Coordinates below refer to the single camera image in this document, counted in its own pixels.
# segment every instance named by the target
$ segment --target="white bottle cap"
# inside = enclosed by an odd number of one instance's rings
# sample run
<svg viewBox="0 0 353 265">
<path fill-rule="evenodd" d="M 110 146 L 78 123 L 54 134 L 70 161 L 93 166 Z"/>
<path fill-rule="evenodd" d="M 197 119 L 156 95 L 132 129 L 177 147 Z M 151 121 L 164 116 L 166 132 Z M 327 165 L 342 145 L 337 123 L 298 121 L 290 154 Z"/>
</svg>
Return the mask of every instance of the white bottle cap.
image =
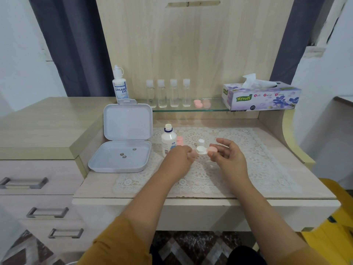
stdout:
<svg viewBox="0 0 353 265">
<path fill-rule="evenodd" d="M 196 152 L 197 152 L 198 154 L 207 154 L 206 148 L 203 147 L 203 146 L 198 146 L 198 147 L 196 148 Z"/>
<path fill-rule="evenodd" d="M 166 124 L 165 125 L 165 130 L 166 131 L 170 131 L 170 130 L 172 130 L 173 128 L 172 128 L 172 125 L 171 124 Z"/>
<path fill-rule="evenodd" d="M 113 70 L 114 79 L 122 78 L 123 74 L 124 74 L 124 70 L 122 68 L 119 68 L 117 65 L 115 65 Z"/>
<path fill-rule="evenodd" d="M 177 79 L 171 79 L 170 80 L 170 86 L 177 86 L 178 85 L 178 80 Z"/>
<path fill-rule="evenodd" d="M 197 146 L 203 146 L 205 147 L 205 140 L 200 138 L 199 141 L 197 142 Z"/>
<path fill-rule="evenodd" d="M 164 80 L 163 79 L 159 79 L 157 81 L 157 85 L 158 85 L 158 87 L 164 87 Z"/>
<path fill-rule="evenodd" d="M 153 80 L 146 80 L 147 87 L 153 87 Z"/>
<path fill-rule="evenodd" d="M 183 85 L 190 86 L 190 79 L 184 79 L 183 80 Z"/>
</svg>

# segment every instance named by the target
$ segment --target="forearm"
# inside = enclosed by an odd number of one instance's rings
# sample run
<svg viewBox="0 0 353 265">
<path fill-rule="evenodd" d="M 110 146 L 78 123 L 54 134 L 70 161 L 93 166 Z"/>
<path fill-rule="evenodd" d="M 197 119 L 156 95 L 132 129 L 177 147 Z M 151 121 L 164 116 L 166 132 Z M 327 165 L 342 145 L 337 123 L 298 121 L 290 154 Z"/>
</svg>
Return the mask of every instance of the forearm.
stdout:
<svg viewBox="0 0 353 265">
<path fill-rule="evenodd" d="M 131 222 L 147 247 L 152 243 L 164 201 L 173 184 L 170 177 L 157 171 L 120 214 Z"/>
<path fill-rule="evenodd" d="M 275 264 L 307 244 L 252 185 L 237 195 L 245 218 L 269 264 Z"/>
</svg>

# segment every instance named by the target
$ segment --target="open white plastic case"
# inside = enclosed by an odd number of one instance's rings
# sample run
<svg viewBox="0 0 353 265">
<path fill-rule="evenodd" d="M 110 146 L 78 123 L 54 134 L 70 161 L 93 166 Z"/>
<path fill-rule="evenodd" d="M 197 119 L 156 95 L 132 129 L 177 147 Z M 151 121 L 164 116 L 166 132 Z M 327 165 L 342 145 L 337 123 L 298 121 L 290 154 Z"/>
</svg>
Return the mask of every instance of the open white plastic case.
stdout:
<svg viewBox="0 0 353 265">
<path fill-rule="evenodd" d="M 153 135 L 152 108 L 123 99 L 119 104 L 104 108 L 103 143 L 88 167 L 99 173 L 133 173 L 145 169 L 152 144 L 146 141 Z"/>
</svg>

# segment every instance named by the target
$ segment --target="purple flower print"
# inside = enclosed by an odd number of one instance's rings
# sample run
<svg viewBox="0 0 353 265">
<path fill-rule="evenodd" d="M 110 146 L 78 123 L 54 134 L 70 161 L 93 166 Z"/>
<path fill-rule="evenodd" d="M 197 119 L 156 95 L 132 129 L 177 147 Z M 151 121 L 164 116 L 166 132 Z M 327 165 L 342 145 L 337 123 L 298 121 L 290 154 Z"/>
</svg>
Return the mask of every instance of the purple flower print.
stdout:
<svg viewBox="0 0 353 265">
<path fill-rule="evenodd" d="M 274 106 L 276 106 L 278 108 L 284 108 L 285 106 L 288 106 L 288 103 L 286 102 L 285 96 L 276 97 L 273 100 L 273 104 L 274 104 Z"/>
<path fill-rule="evenodd" d="M 297 103 L 298 103 L 298 100 L 299 100 L 299 97 L 297 97 L 297 98 L 290 98 L 290 99 L 289 99 L 289 102 L 292 102 L 293 104 L 297 104 Z"/>
</svg>

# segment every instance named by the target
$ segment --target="table top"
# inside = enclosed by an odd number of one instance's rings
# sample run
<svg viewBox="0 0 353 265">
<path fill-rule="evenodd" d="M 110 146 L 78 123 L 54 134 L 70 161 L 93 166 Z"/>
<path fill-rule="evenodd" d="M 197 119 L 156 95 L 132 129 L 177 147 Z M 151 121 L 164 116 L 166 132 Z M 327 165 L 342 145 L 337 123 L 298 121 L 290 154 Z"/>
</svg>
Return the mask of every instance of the table top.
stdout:
<svg viewBox="0 0 353 265">
<path fill-rule="evenodd" d="M 353 107 L 353 96 L 337 96 L 334 100 Z"/>
<path fill-rule="evenodd" d="M 115 97 L 46 98 L 0 119 L 0 160 L 75 159 Z"/>
<path fill-rule="evenodd" d="M 287 169 L 292 178 L 303 188 L 302 193 L 272 193 L 267 199 L 336 199 L 333 193 L 320 182 L 320 180 L 288 150 L 258 119 L 216 119 L 216 120 L 154 120 L 154 127 L 164 127 L 166 123 L 173 127 L 194 126 L 209 128 L 253 128 L 255 133 L 277 158 L 280 164 Z M 118 194 L 113 192 L 113 186 L 119 174 L 96 173 L 90 171 L 79 187 L 74 198 L 132 198 L 134 194 Z M 168 198 L 178 198 L 177 194 L 168 195 Z M 231 198 L 215 196 L 214 194 L 194 194 L 197 198 Z"/>
</svg>

